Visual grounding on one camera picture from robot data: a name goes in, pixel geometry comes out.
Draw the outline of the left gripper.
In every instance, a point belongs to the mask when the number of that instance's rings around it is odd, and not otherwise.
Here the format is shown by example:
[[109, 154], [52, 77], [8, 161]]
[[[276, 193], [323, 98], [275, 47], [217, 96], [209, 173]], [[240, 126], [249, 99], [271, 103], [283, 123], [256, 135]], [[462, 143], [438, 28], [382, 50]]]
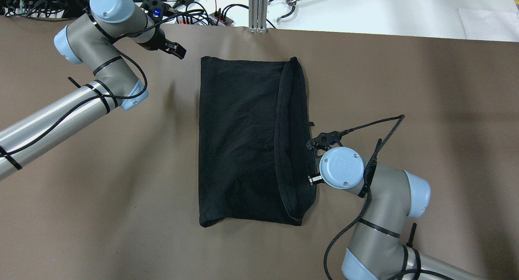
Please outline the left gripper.
[[185, 47], [176, 42], [168, 41], [160, 27], [154, 27], [151, 38], [146, 42], [140, 43], [140, 46], [148, 51], [162, 50], [165, 53], [178, 57], [180, 60], [183, 60], [187, 54]]

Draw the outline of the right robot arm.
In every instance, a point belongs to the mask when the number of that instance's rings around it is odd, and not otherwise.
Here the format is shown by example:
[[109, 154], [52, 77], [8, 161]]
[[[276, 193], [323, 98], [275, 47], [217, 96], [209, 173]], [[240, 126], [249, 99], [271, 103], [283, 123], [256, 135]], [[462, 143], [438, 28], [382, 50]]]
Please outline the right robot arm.
[[479, 276], [402, 245], [408, 217], [426, 210], [431, 189], [426, 180], [378, 164], [371, 182], [371, 202], [355, 225], [342, 273], [349, 280], [478, 280]]

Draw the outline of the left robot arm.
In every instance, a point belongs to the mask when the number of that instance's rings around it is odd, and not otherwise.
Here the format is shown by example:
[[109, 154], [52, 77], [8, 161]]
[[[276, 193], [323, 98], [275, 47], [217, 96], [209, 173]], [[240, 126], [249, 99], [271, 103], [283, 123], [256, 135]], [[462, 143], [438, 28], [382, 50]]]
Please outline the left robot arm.
[[112, 111], [146, 99], [144, 70], [115, 47], [182, 60], [186, 49], [132, 0], [89, 0], [67, 22], [1, 20], [1, 179]]

